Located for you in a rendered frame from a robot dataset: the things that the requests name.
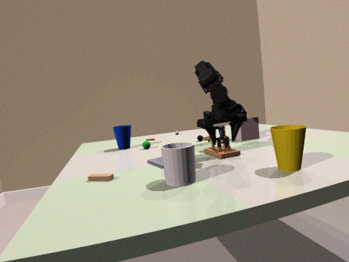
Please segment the yellow tapered cup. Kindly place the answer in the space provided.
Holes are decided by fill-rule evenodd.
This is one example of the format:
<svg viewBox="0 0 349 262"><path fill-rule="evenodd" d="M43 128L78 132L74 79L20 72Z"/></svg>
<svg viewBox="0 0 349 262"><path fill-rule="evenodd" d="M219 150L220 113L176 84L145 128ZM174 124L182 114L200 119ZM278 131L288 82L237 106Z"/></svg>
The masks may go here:
<svg viewBox="0 0 349 262"><path fill-rule="evenodd" d="M284 125L270 128L278 169L301 170L306 126Z"/></svg>

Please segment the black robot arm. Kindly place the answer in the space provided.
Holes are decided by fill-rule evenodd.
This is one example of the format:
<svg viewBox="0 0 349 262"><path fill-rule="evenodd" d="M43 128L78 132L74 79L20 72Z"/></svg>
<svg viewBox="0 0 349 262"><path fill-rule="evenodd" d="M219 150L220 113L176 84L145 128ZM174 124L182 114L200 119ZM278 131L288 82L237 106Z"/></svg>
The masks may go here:
<svg viewBox="0 0 349 262"><path fill-rule="evenodd" d="M222 84L222 76L213 68L210 62L201 61L198 65L195 66L195 68L195 73L199 78L199 84L201 85L205 93L211 93L213 102L222 103L228 101L228 103L231 104L231 106L229 107L230 115L247 115L246 110L244 110L241 104L236 103L235 100L229 99L227 89ZM214 108L212 108L212 111L204 111L204 118L214 119Z"/></svg>

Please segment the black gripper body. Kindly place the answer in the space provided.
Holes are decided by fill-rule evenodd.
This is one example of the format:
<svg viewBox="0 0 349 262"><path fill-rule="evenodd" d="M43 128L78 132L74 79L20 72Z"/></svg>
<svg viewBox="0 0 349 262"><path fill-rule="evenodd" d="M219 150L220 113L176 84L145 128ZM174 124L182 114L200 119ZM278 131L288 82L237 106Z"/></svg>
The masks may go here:
<svg viewBox="0 0 349 262"><path fill-rule="evenodd" d="M198 119L197 127L200 128L213 128L214 124L220 124L225 122L231 123L241 123L247 121L247 116L245 114L231 114L229 112L229 107L231 104L227 102L216 103L213 102L211 105L214 108L214 119Z"/></svg>

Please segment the tan rectangular block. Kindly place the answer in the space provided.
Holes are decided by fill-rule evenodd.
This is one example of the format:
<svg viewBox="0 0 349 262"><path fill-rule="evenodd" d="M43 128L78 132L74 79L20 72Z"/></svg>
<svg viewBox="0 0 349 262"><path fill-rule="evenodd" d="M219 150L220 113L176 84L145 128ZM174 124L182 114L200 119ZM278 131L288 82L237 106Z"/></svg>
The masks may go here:
<svg viewBox="0 0 349 262"><path fill-rule="evenodd" d="M91 174L87 177L88 181L111 181L114 179L113 174Z"/></svg>

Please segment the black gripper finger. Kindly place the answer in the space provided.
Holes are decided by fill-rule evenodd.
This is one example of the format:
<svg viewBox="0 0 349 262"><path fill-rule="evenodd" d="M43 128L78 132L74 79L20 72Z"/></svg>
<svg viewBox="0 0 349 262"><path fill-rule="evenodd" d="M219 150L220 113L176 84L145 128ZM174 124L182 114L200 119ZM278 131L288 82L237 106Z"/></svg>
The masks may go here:
<svg viewBox="0 0 349 262"><path fill-rule="evenodd" d="M210 135L210 138L213 142L214 145L216 145L216 127L213 127L213 128L203 128L205 129L208 134Z"/></svg>
<svg viewBox="0 0 349 262"><path fill-rule="evenodd" d="M241 123L237 123L237 124L235 124L235 123L229 123L229 124L231 125L231 140L235 141L238 130L239 130L241 124L243 124L243 123L241 122Z"/></svg>

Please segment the grey cup with white rim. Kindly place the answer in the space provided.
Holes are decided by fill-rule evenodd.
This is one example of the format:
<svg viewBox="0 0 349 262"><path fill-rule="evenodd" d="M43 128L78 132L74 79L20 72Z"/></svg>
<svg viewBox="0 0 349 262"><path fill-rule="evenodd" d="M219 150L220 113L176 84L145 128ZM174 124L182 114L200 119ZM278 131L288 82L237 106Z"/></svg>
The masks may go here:
<svg viewBox="0 0 349 262"><path fill-rule="evenodd" d="M186 186L196 181L194 143L169 143L161 146L166 184Z"/></svg>

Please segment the green ball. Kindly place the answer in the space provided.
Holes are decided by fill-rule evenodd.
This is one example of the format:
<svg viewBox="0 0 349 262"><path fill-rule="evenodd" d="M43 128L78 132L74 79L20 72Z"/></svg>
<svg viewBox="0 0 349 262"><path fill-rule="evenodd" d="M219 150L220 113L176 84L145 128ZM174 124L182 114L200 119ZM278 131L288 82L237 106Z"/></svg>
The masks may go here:
<svg viewBox="0 0 349 262"><path fill-rule="evenodd" d="M148 149L150 147L150 142L149 141L144 141L143 142L143 147L144 147L144 149Z"/></svg>

